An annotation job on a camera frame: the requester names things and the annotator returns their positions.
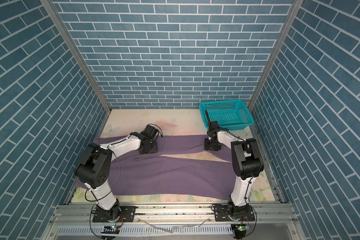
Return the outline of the purple trousers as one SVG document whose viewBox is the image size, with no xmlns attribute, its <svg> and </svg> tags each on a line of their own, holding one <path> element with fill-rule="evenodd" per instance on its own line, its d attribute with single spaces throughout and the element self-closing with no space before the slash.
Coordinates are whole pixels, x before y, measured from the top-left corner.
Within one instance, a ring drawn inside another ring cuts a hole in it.
<svg viewBox="0 0 360 240">
<path fill-rule="evenodd" d="M 138 150 L 117 154 L 107 175 L 117 196 L 195 195 L 229 199 L 236 174 L 232 152 L 204 148 L 206 136 L 164 136 L 157 140 L 157 153 L 141 155 Z"/>
</svg>

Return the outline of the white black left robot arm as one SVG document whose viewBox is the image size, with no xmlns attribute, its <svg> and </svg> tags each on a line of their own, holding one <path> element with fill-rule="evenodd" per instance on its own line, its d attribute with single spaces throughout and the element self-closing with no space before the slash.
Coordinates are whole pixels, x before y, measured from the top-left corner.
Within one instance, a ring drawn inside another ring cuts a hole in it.
<svg viewBox="0 0 360 240">
<path fill-rule="evenodd" d="M 139 151 L 141 155 L 156 153 L 158 144 L 156 137 L 147 137 L 139 133 L 132 133 L 127 137 L 106 143 L 89 144 L 82 154 L 75 175 L 94 196 L 97 210 L 105 215 L 106 221 L 115 222 L 121 216 L 118 199 L 113 194 L 108 178 L 111 162 L 116 160 L 119 169 L 119 157 L 132 151 Z"/>
</svg>

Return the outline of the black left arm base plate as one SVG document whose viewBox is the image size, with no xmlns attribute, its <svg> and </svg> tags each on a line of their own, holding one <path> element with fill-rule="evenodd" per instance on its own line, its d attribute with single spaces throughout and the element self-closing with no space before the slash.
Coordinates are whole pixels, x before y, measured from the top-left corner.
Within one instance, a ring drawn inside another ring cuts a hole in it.
<svg viewBox="0 0 360 240">
<path fill-rule="evenodd" d="M 116 206 L 110 210 L 96 206 L 91 214 L 94 223 L 131 223 L 134 220 L 135 212 L 135 206 Z"/>
</svg>

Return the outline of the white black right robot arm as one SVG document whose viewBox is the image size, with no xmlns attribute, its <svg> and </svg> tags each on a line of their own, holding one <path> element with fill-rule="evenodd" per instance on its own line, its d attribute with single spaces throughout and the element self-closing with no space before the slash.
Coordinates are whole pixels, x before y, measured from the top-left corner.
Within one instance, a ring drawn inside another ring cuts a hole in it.
<svg viewBox="0 0 360 240">
<path fill-rule="evenodd" d="M 254 138 L 241 139 L 225 130 L 208 133 L 205 139 L 206 150 L 219 151 L 221 145 L 228 147 L 232 153 L 236 180 L 227 208 L 230 217 L 238 219 L 252 211 L 250 191 L 255 179 L 264 170 L 264 164 L 257 140 Z"/>
</svg>

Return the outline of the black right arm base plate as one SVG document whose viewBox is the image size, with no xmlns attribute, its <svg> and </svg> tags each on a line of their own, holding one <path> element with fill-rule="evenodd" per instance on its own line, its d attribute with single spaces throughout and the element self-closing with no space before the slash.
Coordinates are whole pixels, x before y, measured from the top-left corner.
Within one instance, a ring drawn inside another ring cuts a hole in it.
<svg viewBox="0 0 360 240">
<path fill-rule="evenodd" d="M 227 205 L 213 204 L 211 210 L 214 212 L 216 222 L 228 221 L 255 221 L 255 211 L 247 204 L 241 207 L 228 203 Z"/>
</svg>

